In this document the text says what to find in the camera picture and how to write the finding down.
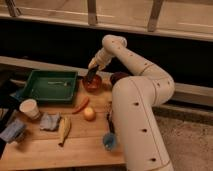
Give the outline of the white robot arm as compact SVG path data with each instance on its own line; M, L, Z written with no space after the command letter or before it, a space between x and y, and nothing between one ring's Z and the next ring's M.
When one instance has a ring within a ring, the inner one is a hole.
M121 36L106 35L88 67L103 69L117 58L131 75L112 88L112 110L127 171L174 171L152 108L167 102L175 83L164 69L127 48Z

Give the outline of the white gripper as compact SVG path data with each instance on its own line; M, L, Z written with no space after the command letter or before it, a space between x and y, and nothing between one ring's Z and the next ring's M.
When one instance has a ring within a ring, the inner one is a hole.
M102 48L96 53L95 58L89 62L88 68L93 69L98 65L98 70L102 71L110 64L112 58L113 55Z

